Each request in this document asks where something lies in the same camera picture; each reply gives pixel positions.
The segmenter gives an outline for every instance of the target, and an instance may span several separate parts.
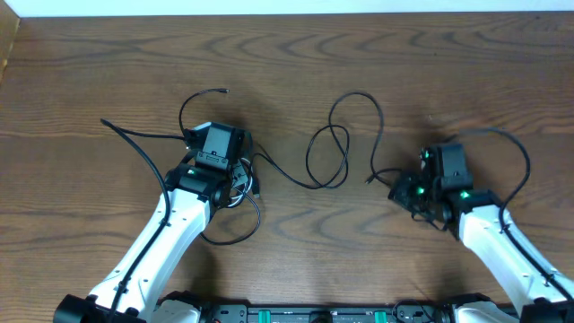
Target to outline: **white backdrop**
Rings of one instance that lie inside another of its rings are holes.
[[[5,0],[21,17],[573,11],[574,0]]]

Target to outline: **wood grain surface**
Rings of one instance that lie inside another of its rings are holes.
[[[421,146],[467,127],[504,127],[533,173],[510,205],[532,242],[574,276],[574,13],[366,14],[26,19],[0,87],[0,320],[50,321],[121,259],[157,204],[144,161],[102,126],[176,134],[220,121],[250,130],[290,174],[306,178],[312,134],[340,95],[373,94],[386,119],[377,168],[416,167]],[[192,244],[165,292],[252,303],[381,304],[482,292],[508,298],[446,233],[414,223],[364,180],[376,111],[350,98],[334,122],[351,132],[350,174],[336,190],[294,186],[257,164],[263,224],[232,247]],[[181,143],[139,139],[162,172]],[[507,195],[524,171],[494,137],[464,139],[477,186]],[[320,179],[339,158],[327,133],[311,154]],[[252,206],[219,212],[214,239],[255,222]]]

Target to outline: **wooden tabletop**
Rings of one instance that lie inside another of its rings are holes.
[[[177,134],[243,127],[295,178],[340,95],[383,107],[376,168],[417,167],[426,144],[458,129],[503,127],[532,158],[509,209],[531,241],[574,276],[574,14],[353,14],[25,19],[0,85],[0,320],[47,321],[68,294],[85,296],[121,259],[160,188],[135,151],[100,124]],[[252,303],[381,304],[482,292],[508,298],[454,238],[364,184],[376,110],[349,98],[334,122],[351,133],[350,173],[335,190],[293,185],[256,165],[263,224],[248,241],[195,241],[165,292]],[[137,138],[162,173],[185,147]],[[476,186],[505,197],[520,181],[519,150],[497,136],[463,140]],[[311,154],[327,179],[340,162],[328,133]],[[214,239],[247,232],[249,203],[216,214]]]

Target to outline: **white wall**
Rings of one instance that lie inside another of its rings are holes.
[[[5,0],[21,17],[572,11],[574,0]]]

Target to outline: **wooden table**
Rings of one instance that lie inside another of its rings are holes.
[[[228,87],[186,111],[250,130],[290,174],[340,95],[383,106],[377,168],[417,167],[426,144],[467,127],[504,127],[531,154],[532,177],[510,205],[532,242],[574,276],[574,14],[469,13],[25,19],[0,85],[0,320],[51,320],[84,296],[147,223],[160,188],[143,160],[102,126],[176,134],[190,94]],[[364,180],[378,120],[350,98],[334,122],[351,132],[350,174],[336,190],[294,186],[257,165],[261,228],[232,247],[194,242],[166,292],[253,303],[508,298],[481,261],[447,233],[414,223]],[[141,139],[162,172],[181,143]],[[519,151],[496,136],[464,139],[478,187],[506,196],[523,176]],[[311,168],[340,156],[328,133]],[[248,231],[252,206],[221,211],[214,239]]]

